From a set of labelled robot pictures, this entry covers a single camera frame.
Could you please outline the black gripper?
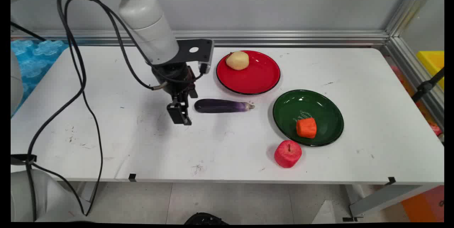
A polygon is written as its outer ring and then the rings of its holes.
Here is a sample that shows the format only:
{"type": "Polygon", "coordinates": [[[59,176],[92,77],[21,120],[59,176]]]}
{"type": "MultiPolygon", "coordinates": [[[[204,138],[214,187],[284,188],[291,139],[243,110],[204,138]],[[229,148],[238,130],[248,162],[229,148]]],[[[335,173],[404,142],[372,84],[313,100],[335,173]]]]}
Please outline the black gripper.
{"type": "Polygon", "coordinates": [[[187,126],[192,125],[192,121],[188,116],[188,97],[198,97],[197,92],[195,91],[195,82],[174,82],[174,80],[195,80],[196,76],[194,75],[191,67],[186,63],[176,63],[155,67],[157,69],[152,69],[153,75],[156,77],[159,84],[167,82],[167,85],[163,87],[163,90],[171,95],[172,101],[176,102],[167,105],[167,111],[171,120],[174,124],[183,124],[187,126]]]}

